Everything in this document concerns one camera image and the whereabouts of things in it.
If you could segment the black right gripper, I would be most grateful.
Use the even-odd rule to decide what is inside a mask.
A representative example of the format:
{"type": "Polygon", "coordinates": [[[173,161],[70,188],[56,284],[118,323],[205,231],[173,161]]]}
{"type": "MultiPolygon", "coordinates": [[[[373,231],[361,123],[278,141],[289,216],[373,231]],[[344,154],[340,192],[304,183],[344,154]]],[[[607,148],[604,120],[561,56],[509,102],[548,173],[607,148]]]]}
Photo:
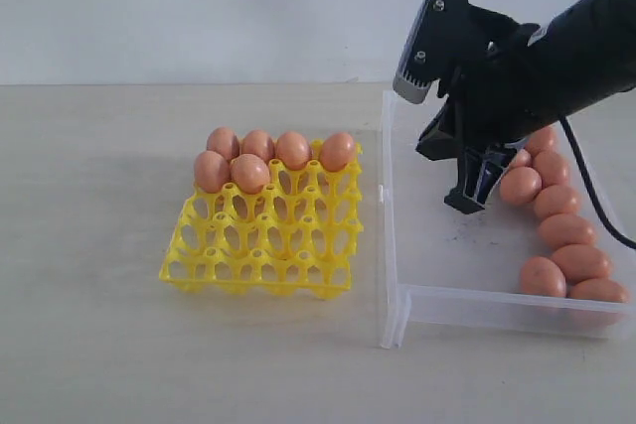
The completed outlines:
{"type": "Polygon", "coordinates": [[[505,53],[537,29],[535,23],[519,23],[471,4],[469,19],[469,50],[439,80],[437,95],[446,100],[415,147],[430,161],[457,160],[457,184],[443,202],[463,214],[485,208],[522,149],[521,143],[505,143],[517,137],[502,136],[502,122],[512,104],[504,97],[512,91],[511,62],[505,53]],[[498,143],[484,148],[492,142],[498,143]]]}

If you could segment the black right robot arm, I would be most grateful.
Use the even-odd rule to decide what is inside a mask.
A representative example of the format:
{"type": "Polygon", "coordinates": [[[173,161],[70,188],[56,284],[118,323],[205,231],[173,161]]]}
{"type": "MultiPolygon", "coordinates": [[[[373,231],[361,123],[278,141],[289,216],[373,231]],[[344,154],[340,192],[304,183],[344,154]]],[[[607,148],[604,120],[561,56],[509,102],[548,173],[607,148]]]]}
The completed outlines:
{"type": "Polygon", "coordinates": [[[456,161],[445,202],[478,212],[528,136],[634,87],[635,0],[579,0],[546,25],[428,0],[409,63],[445,101],[417,149],[456,161]]]}

